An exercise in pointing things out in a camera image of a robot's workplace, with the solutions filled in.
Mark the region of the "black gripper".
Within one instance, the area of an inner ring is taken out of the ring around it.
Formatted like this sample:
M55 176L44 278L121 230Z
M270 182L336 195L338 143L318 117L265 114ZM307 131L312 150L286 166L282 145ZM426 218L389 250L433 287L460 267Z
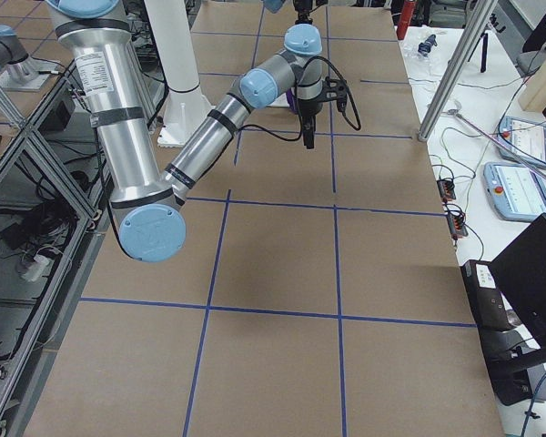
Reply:
M315 147L315 120L322 109L322 103L314 99L298 99L298 114L302 122L301 134L306 149Z
M292 4L297 14L296 24L312 24L313 20L310 17L314 9L313 0L293 0Z

